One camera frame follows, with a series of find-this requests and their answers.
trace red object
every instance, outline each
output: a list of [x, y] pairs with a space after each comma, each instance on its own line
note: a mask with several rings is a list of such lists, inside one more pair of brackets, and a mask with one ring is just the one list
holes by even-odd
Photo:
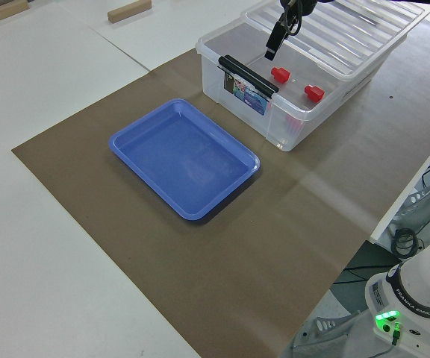
[[306, 86], [305, 93], [308, 95], [308, 98], [313, 102], [321, 101], [321, 98], [325, 95], [325, 91], [320, 89], [318, 86]]
[[286, 81], [288, 81], [288, 78], [290, 78], [290, 73], [283, 67], [280, 67], [279, 69], [277, 69], [276, 67], [273, 67], [272, 75], [275, 78], [275, 80], [280, 84], [284, 84]]

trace clear plastic lid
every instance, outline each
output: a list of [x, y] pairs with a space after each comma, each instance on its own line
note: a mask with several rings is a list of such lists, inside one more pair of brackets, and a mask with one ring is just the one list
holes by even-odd
[[[244, 16], [256, 28], [270, 32], [282, 11], [279, 1], [263, 1]], [[285, 44], [333, 76], [347, 80], [367, 68], [426, 15], [421, 7], [397, 1], [318, 3], [311, 15], [302, 18], [298, 35], [289, 37]]]

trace plastic tray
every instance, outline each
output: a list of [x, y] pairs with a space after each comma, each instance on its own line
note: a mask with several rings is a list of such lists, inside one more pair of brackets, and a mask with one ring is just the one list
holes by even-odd
[[182, 99], [115, 133], [109, 146], [187, 220], [203, 217], [260, 168], [255, 154]]

